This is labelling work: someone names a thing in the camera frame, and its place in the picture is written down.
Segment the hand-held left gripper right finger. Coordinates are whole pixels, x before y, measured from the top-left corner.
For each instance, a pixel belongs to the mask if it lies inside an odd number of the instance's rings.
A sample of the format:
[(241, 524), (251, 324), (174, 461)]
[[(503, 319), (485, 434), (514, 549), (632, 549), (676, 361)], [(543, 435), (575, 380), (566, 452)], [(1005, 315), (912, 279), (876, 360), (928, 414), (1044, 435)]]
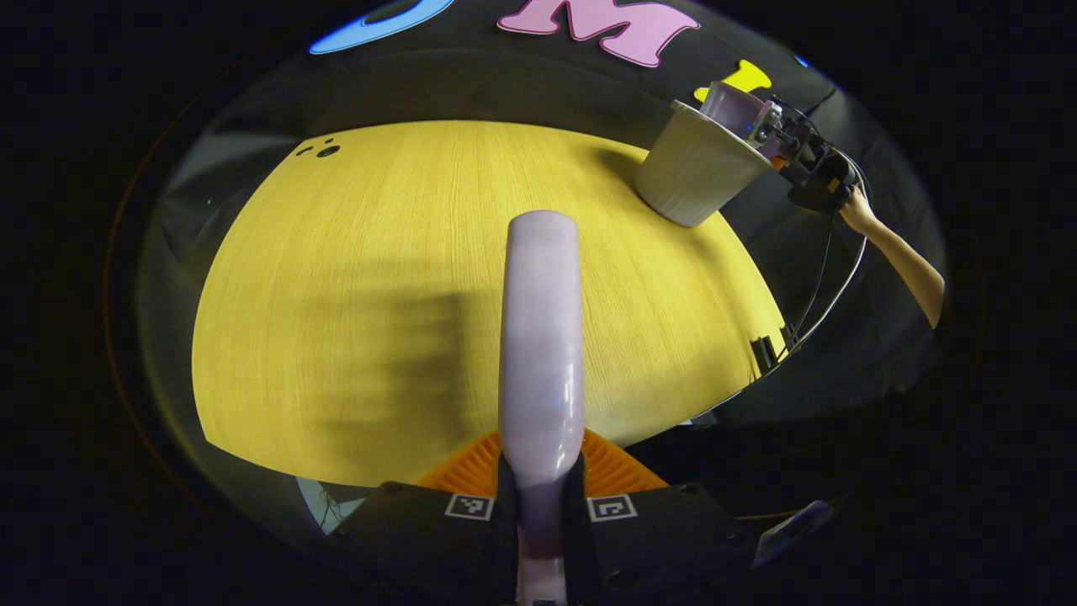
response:
[(666, 483), (585, 429), (563, 494), (570, 605), (703, 605), (755, 556), (754, 533), (705, 487)]

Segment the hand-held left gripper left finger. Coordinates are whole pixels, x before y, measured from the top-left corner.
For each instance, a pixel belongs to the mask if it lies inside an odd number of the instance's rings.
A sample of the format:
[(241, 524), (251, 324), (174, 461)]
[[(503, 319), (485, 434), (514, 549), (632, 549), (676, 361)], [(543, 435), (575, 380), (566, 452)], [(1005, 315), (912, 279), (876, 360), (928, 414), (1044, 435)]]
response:
[(516, 605), (517, 518), (514, 473), (490, 431), (415, 484), (377, 487), (331, 540), (405, 605)]

